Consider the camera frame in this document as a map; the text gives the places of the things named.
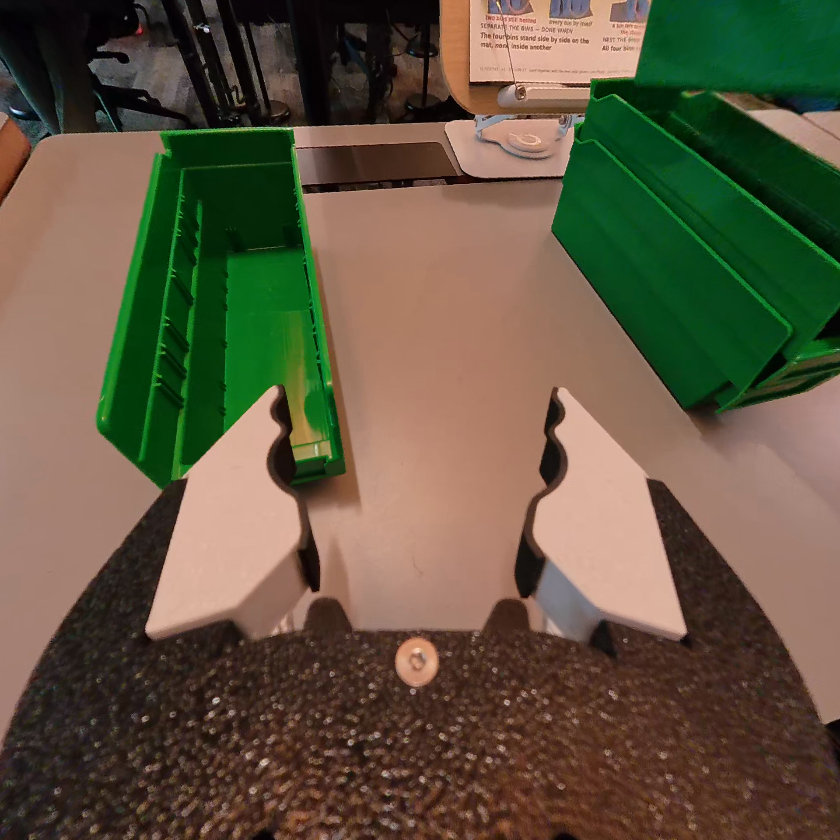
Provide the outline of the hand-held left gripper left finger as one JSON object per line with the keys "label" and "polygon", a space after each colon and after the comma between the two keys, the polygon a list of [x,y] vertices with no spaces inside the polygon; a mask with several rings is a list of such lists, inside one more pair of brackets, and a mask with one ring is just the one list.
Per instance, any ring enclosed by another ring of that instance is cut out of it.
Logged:
{"label": "hand-held left gripper left finger", "polygon": [[271,386],[189,470],[145,624],[153,640],[232,623],[250,639],[295,630],[320,558],[283,385]]}

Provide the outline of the printed instruction sheet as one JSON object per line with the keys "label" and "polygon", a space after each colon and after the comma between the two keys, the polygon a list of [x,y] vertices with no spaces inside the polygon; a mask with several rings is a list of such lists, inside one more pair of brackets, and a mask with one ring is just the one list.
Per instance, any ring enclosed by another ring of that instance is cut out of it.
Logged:
{"label": "printed instruction sheet", "polygon": [[650,1],[472,1],[469,82],[633,77]]}

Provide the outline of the white stand base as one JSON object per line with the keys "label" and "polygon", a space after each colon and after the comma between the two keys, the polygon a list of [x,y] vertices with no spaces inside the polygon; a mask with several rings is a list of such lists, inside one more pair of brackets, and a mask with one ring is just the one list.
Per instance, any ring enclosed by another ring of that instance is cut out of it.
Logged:
{"label": "white stand base", "polygon": [[481,181],[559,179],[581,112],[479,115],[446,122],[458,166]]}

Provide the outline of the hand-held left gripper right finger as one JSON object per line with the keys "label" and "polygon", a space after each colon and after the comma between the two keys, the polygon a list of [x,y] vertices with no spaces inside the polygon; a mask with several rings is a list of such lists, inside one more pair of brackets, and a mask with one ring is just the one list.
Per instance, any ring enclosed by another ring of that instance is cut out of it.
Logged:
{"label": "hand-held left gripper right finger", "polygon": [[648,475],[572,394],[549,398],[515,563],[547,634],[588,644],[611,623],[677,643],[687,625]]}

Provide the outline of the instruction sheet on wooden stand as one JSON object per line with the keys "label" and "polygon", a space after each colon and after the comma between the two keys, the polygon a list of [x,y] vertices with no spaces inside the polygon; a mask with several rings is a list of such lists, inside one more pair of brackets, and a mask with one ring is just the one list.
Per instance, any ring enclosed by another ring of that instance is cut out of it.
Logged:
{"label": "instruction sheet on wooden stand", "polygon": [[[472,1],[445,1],[439,4],[439,44],[449,92],[460,106],[474,115],[520,114],[520,112],[504,112],[497,104],[499,89],[514,82],[502,85],[469,82],[470,2]],[[582,85],[591,85],[592,82],[602,79],[594,78]]]}

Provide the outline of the white stand ledge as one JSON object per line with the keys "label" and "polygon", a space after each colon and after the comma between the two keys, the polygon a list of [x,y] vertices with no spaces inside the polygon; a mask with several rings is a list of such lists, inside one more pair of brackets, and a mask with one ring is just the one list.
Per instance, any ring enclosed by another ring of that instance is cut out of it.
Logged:
{"label": "white stand ledge", "polygon": [[520,81],[500,88],[497,104],[504,112],[523,114],[583,113],[590,97],[590,85]]}

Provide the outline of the dark office chair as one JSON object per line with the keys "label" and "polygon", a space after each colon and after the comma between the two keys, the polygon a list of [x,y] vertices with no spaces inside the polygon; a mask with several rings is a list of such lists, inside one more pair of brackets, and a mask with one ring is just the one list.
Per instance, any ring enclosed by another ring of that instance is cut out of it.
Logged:
{"label": "dark office chair", "polygon": [[2,64],[53,135],[99,131],[98,112],[120,132],[120,108],[193,129],[186,115],[163,108],[146,90],[104,85],[91,69],[101,47],[139,26],[135,2],[2,1]]}

